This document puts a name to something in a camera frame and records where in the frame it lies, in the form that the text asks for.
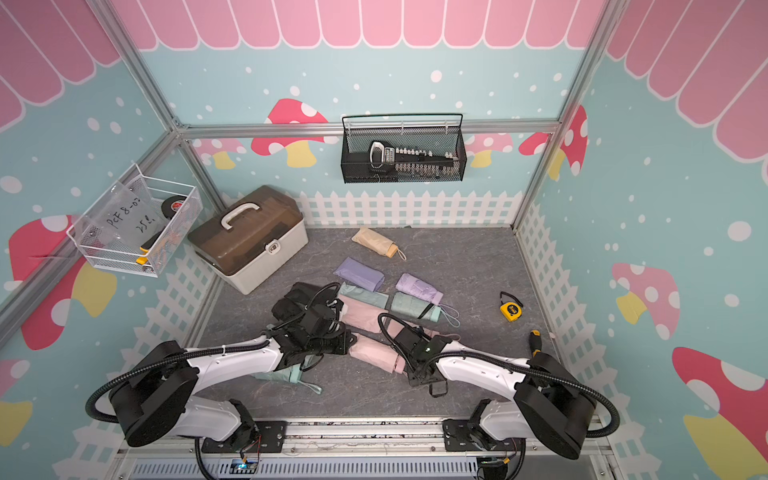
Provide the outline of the lilac sleeve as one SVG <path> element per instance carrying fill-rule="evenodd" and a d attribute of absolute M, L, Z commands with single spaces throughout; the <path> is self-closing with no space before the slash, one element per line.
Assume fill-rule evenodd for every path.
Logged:
<path fill-rule="evenodd" d="M 381 271 L 368 267 L 353 258 L 346 258 L 334 271 L 334 274 L 346 282 L 371 292 L 377 292 L 385 280 L 385 275 Z"/>

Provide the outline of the beige sleeved umbrella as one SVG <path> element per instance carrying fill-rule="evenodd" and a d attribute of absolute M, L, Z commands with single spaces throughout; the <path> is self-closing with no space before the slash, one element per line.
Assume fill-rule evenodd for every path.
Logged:
<path fill-rule="evenodd" d="M 394 241 L 367 227 L 360 228 L 353 235 L 352 241 L 387 258 L 399 256 L 402 260 L 407 259 L 406 254 Z"/>

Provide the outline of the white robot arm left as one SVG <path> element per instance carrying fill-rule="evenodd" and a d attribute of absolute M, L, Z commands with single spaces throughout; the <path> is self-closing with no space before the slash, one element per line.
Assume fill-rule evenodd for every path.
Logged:
<path fill-rule="evenodd" d="M 209 348 L 162 342 L 134 368 L 97 388 L 86 400 L 85 412 L 119 425 L 131 447 L 169 436 L 248 447 L 259 434 L 243 403 L 212 401 L 200 392 L 240 377 L 300 366 L 310 357 L 347 354 L 356 338 L 341 320 L 339 290 L 337 282 L 295 283 L 273 307 L 276 325 L 251 340 Z"/>

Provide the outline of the mint green sleeve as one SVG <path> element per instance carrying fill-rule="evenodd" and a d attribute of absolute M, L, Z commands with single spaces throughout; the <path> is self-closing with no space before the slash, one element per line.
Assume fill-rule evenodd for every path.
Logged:
<path fill-rule="evenodd" d="M 341 284 L 339 294 L 379 309 L 386 309 L 389 301 L 389 296 L 384 293 L 372 292 L 362 287 L 347 283 Z"/>

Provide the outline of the mint green sleeved umbrella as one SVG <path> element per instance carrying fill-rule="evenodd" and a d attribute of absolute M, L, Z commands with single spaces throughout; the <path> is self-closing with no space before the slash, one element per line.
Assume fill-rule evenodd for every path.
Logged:
<path fill-rule="evenodd" d="M 434 323 L 444 320 L 454 328 L 459 328 L 461 325 L 458 311 L 453 307 L 432 304 L 402 292 L 395 293 L 392 297 L 390 311 L 397 315 L 429 320 Z"/>

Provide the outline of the pink sleeve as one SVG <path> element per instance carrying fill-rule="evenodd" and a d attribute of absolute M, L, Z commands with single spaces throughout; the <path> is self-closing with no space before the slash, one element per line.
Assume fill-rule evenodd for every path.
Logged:
<path fill-rule="evenodd" d="M 338 299 L 343 302 L 340 316 L 343 323 L 371 333 L 381 332 L 378 316 L 386 313 L 386 310 L 344 295 L 340 295 Z"/>

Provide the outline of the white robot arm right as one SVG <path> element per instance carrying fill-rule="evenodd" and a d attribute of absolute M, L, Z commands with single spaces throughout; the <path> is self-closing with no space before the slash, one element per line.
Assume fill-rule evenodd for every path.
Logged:
<path fill-rule="evenodd" d="M 605 438 L 621 425 L 617 407 L 579 382 L 553 356 L 539 352 L 512 359 L 469 348 L 443 335 L 428 335 L 391 313 L 377 322 L 403 358 L 410 385 L 438 398 L 460 382 L 504 400 L 481 402 L 468 421 L 479 442 L 535 438 L 555 454 L 575 460 L 587 439 Z"/>

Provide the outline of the lilac sleeved umbrella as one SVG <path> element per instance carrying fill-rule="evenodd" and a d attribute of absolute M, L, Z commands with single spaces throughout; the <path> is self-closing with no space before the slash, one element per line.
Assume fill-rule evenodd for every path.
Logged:
<path fill-rule="evenodd" d="M 396 289 L 401 293 L 434 305 L 439 305 L 444 296 L 433 285 L 408 273 L 401 275 L 397 281 Z"/>

